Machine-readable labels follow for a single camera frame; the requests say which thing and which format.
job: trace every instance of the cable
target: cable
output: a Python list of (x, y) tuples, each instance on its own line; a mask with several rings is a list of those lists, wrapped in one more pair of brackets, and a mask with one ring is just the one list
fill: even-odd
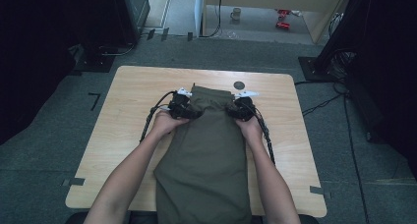
[(313, 113), (316, 109), (318, 109), (318, 108), (323, 108), (323, 107), (325, 107), (326, 105), (328, 105), (330, 102), (332, 102), (333, 100), (335, 100), (335, 99), (337, 99), (338, 97), (340, 97), (340, 96), (342, 96), (343, 94), (338, 94), (337, 96), (335, 96), (335, 97), (333, 97), (333, 98), (331, 98), (331, 99), (329, 99), (329, 100), (326, 100), (326, 101), (324, 101), (324, 102), (322, 102), (322, 103), (320, 103), (319, 105), (317, 105), (317, 106), (315, 106), (315, 107), (312, 107), (312, 108), (309, 108), (309, 109), (306, 109), (306, 110), (304, 110), (303, 111), (303, 117), (305, 117), (306, 115), (308, 115), (308, 114), (311, 114), (311, 113)]
[(131, 47), (125, 52), (115, 53), (115, 54), (101, 54), (101, 56), (121, 56), (121, 55), (125, 55), (125, 54), (129, 53), (133, 49), (134, 46), (135, 46), (135, 44), (131, 43)]
[(396, 176), (396, 173), (398, 172), (398, 168), (399, 168), (399, 154), (396, 156), (396, 166), (395, 166), (395, 170), (392, 173), (392, 176), (390, 177), (391, 179), (394, 179)]
[[(217, 16), (217, 18), (219, 19), (219, 24), (220, 24), (220, 7), (218, 8), (218, 13), (217, 13), (217, 9), (215, 9), (215, 7), (214, 7), (214, 12), (215, 12), (215, 15)], [(219, 37), (223, 34), (223, 29), (221, 28), (221, 25), (218, 25), (218, 27), (220, 28), (220, 34), (216, 35), (216, 36), (213, 36), (213, 37)]]
[(359, 175), (358, 163), (356, 161), (355, 148), (353, 146), (353, 139), (352, 139), (352, 129), (350, 127), (350, 120), (349, 120), (349, 115), (347, 113), (346, 101), (347, 101), (347, 95), (345, 94), (344, 95), (344, 100), (343, 100), (343, 105), (344, 105), (344, 113), (346, 115), (346, 121), (347, 121), (347, 130), (348, 130), (348, 133), (349, 133), (350, 150), (351, 150), (351, 154), (352, 154), (352, 158), (353, 158), (353, 163), (355, 165), (356, 177), (357, 177), (358, 183), (359, 183), (359, 191), (361, 193), (362, 205), (364, 207), (364, 212), (365, 212), (365, 221), (366, 221), (367, 224), (369, 224), (368, 208), (366, 206), (364, 190), (363, 190), (363, 187), (362, 187), (362, 179), (361, 179), (361, 176)]
[(153, 117), (153, 114), (155, 113), (155, 111), (161, 106), (161, 105), (159, 105), (160, 104), (160, 102), (162, 102), (162, 100), (164, 100), (165, 98), (166, 98), (166, 96), (168, 96), (169, 94), (173, 94), (173, 93), (176, 93), (177, 91), (169, 91), (169, 92), (167, 92), (166, 94), (164, 94), (160, 99), (159, 99), (159, 101), (157, 101), (157, 103), (155, 104), (155, 106), (153, 106), (151, 109), (150, 109), (150, 112), (149, 112), (149, 115), (147, 116), (147, 122), (145, 123), (145, 127), (144, 127), (144, 131), (142, 132), (142, 136), (141, 136), (141, 140), (139, 140), (139, 142), (142, 142), (142, 140), (144, 140), (144, 138), (145, 138), (145, 135), (147, 134), (147, 131), (148, 131), (148, 127), (149, 127), (149, 124), (150, 124), (150, 121), (152, 120), (152, 117)]
[[(143, 33), (143, 34), (141, 34), (140, 38), (141, 38), (142, 36), (145, 36), (145, 35), (149, 35), (149, 32), (148, 32), (148, 33)], [(154, 33), (153, 35), (164, 35), (164, 34), (161, 34), (161, 33)], [(182, 34), (167, 34), (167, 35), (169, 35), (169, 36), (177, 36), (177, 37), (188, 37), (188, 35), (182, 35)]]
[(334, 83), (334, 84), (342, 84), (342, 80), (344, 79), (344, 77), (342, 78), (338, 78), (336, 79), (336, 81), (334, 82), (315, 82), (315, 81), (301, 81), (301, 82), (297, 82), (294, 83), (294, 85), (299, 85), (299, 84), (329, 84), (329, 83)]
[(334, 17), (331, 19), (330, 24), (328, 26), (328, 36), (331, 36), (333, 33), (333, 26), (334, 24), (340, 23), (341, 19), (343, 18), (343, 13), (336, 13)]
[(243, 102), (240, 102), (240, 103), (242, 105), (244, 105), (246, 108), (248, 108), (249, 111), (251, 111), (251, 113), (255, 116), (255, 118), (257, 118), (258, 123), (260, 124), (261, 129), (264, 133), (264, 138), (267, 141), (268, 153), (269, 153), (270, 160), (272, 161), (273, 164), (275, 164), (275, 158), (273, 156), (273, 150), (272, 150), (272, 142), (270, 141), (270, 138), (269, 138), (269, 129), (267, 127), (267, 124), (264, 121), (264, 117), (262, 116), (261, 111), (259, 109), (255, 108), (255, 111), (258, 112), (258, 114), (261, 116), (260, 117), (260, 116), (258, 116), (258, 114), (256, 112), (254, 112), (254, 110), (252, 110), (251, 107), (249, 107), (249, 105), (247, 105)]
[(344, 87), (346, 87), (346, 85), (344, 83), (342, 83), (342, 82), (336, 82), (336, 83), (333, 84), (334, 91), (336, 91), (336, 93), (339, 93), (339, 94), (346, 94), (347, 93), (347, 90), (345, 92), (342, 92), (342, 91), (338, 90), (337, 87), (336, 87), (337, 84), (342, 84)]
[(218, 31), (220, 30), (220, 26), (221, 26), (221, 0), (218, 1), (218, 25), (217, 28), (215, 29), (215, 31), (211, 34), (211, 35), (202, 35), (201, 37), (205, 37), (205, 38), (209, 38), (209, 37), (213, 37), (214, 35), (216, 35), (218, 33)]

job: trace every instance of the olive green cloth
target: olive green cloth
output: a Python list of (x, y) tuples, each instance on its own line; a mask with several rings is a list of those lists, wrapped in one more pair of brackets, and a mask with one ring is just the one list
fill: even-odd
[(225, 112), (230, 91), (192, 88), (190, 107), (203, 116), (177, 128), (156, 177), (158, 222), (250, 223), (245, 143)]

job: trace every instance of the tape mark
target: tape mark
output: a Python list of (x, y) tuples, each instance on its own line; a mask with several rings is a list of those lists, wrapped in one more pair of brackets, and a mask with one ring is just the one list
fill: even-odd
[(149, 33), (148, 33), (148, 39), (147, 40), (152, 39), (154, 34), (155, 34), (155, 29), (150, 30)]
[(91, 92), (89, 92), (89, 95), (95, 95), (96, 96), (94, 104), (92, 105), (92, 108), (90, 109), (90, 111), (92, 111), (92, 110), (94, 110), (95, 105), (97, 105), (98, 99), (100, 99), (101, 94), (100, 93), (91, 93)]
[(193, 33), (188, 32), (188, 41), (192, 41), (192, 40), (193, 40)]
[(71, 186), (83, 186), (86, 179), (84, 178), (72, 178), (72, 179), (65, 179), (61, 186), (63, 187), (71, 187)]
[(325, 198), (331, 198), (332, 197), (331, 193), (325, 192), (323, 188), (318, 188), (318, 187), (310, 186), (310, 193), (316, 194), (316, 195), (322, 195)]
[(164, 40), (166, 40), (166, 38), (168, 38), (168, 32), (169, 32), (169, 28), (165, 28), (163, 30), (161, 41), (164, 41)]

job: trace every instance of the person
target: person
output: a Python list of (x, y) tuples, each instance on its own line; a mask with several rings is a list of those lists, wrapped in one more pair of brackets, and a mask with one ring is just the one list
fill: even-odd
[[(85, 223), (123, 223), (159, 141), (188, 121), (172, 119), (166, 111), (159, 111), (144, 140), (107, 178), (89, 210)], [(247, 122), (236, 120), (236, 124), (254, 156), (261, 201), (268, 224), (300, 223), (291, 192), (265, 150), (263, 132), (258, 120), (252, 117)]]

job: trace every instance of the small black object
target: small black object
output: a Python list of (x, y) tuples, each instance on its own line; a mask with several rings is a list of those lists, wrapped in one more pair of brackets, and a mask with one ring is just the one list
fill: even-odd
[(241, 97), (234, 101), (234, 104), (226, 107), (227, 114), (236, 119), (249, 121), (255, 115), (256, 107), (250, 97)]
[(152, 39), (154, 34), (155, 34), (155, 29), (150, 30), (149, 33), (148, 33), (148, 39), (147, 40)]
[(192, 41), (192, 40), (193, 40), (193, 33), (188, 32), (188, 41)]
[(242, 83), (242, 82), (236, 82), (236, 83), (234, 83), (234, 85), (233, 85), (236, 89), (239, 89), (239, 90), (241, 90), (241, 89), (244, 89), (245, 88), (245, 84), (244, 83)]
[(188, 109), (188, 101), (190, 99), (183, 94), (174, 93), (174, 97), (169, 102), (168, 108), (169, 114), (172, 118), (187, 118), (187, 119), (197, 119), (203, 115), (202, 111), (194, 111)]
[(161, 41), (164, 41), (166, 40), (166, 38), (168, 38), (168, 32), (169, 32), (169, 28), (165, 28), (163, 30)]

